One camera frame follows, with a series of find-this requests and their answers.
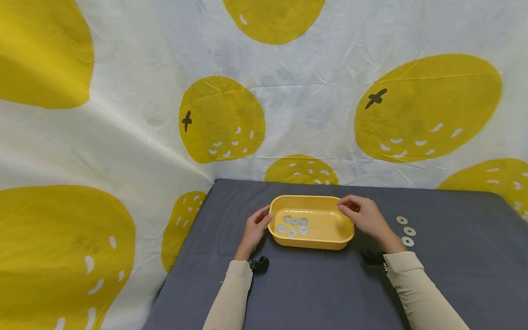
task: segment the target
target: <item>sleeve cuff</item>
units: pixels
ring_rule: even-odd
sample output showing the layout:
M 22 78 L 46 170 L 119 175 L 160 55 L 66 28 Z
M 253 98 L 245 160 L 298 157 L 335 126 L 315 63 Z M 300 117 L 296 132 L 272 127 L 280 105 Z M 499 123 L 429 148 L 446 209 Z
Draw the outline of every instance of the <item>sleeve cuff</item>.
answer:
M 251 268 L 249 268 L 249 262 L 241 260 L 231 260 L 231 262 L 229 263 L 229 268 L 225 274 L 244 276 L 248 274 L 253 275 L 253 272 L 251 271 Z
M 422 269 L 423 265 L 411 251 L 384 254 L 383 258 L 387 267 L 394 273 L 402 273 L 413 269 Z

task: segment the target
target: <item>black clip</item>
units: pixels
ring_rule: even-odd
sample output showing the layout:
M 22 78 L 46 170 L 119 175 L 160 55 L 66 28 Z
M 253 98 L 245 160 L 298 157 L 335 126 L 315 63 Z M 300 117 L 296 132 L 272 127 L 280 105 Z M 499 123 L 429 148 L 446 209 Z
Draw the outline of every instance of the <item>black clip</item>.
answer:
M 383 258 L 383 255 L 385 252 L 372 252 L 371 250 L 364 250 L 361 251 L 361 257 L 363 257 L 363 260 L 365 260 L 365 263 L 367 265 L 383 265 L 385 268 L 385 271 L 387 271 L 387 265 L 385 263 L 385 259 Z
M 253 274 L 265 273 L 269 267 L 269 259 L 266 257 L 260 257 L 259 261 L 249 259 L 248 262 Z

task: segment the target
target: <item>gray fabric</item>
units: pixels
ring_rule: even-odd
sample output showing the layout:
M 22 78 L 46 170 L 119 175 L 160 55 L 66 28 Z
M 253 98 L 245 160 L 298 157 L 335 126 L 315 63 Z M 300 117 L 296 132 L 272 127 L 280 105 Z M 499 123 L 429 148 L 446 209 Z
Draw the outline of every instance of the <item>gray fabric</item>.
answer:
M 409 250 L 471 329 L 526 329 L 528 225 L 497 195 L 217 180 L 144 330 L 201 329 L 246 218 L 287 194 L 369 197 L 400 236 L 405 216 Z M 254 258 L 270 266 L 253 277 L 244 329 L 408 329 L 384 272 L 362 264 L 365 248 L 377 245 L 360 232 L 341 251 L 282 247 L 267 233 Z

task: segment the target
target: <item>yellow fruit print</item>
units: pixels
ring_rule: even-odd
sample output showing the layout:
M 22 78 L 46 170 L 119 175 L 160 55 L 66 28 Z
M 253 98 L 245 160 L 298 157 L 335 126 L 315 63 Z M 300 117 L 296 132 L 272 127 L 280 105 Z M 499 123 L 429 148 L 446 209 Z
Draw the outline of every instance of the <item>yellow fruit print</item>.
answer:
M 280 45 L 303 35 L 325 0 L 223 0 L 238 28 L 262 43 Z
M 339 184 L 334 170 L 324 161 L 307 155 L 290 155 L 271 164 L 264 176 L 266 182 L 300 184 Z
M 520 159 L 492 159 L 465 168 L 445 179 L 438 189 L 495 193 L 528 221 L 528 163 Z
M 2 0 L 0 99 L 70 109 L 90 98 L 93 45 L 74 0 Z
M 180 136 L 197 163 L 247 157 L 260 147 L 265 132 L 259 101 L 232 79 L 200 79 L 183 96 Z
M 501 93 L 497 70 L 472 55 L 442 54 L 406 63 L 382 76 L 359 102 L 357 144 L 388 162 L 446 155 L 484 127 Z
M 162 242 L 162 264 L 167 272 L 171 271 L 205 196 L 204 192 L 191 191 L 181 195 L 174 204 Z
M 98 330 L 130 276 L 135 226 L 95 188 L 13 188 L 0 191 L 0 247 L 2 328 Z

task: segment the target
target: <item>beige sleeve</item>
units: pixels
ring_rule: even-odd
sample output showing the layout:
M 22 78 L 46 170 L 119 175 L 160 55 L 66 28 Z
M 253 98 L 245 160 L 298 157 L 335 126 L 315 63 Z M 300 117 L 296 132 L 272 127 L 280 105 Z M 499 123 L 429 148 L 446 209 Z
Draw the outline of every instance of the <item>beige sleeve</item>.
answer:
M 469 330 L 423 270 L 414 252 L 385 254 L 387 277 L 413 330 Z
M 247 261 L 232 260 L 209 310 L 203 330 L 242 330 L 253 272 Z

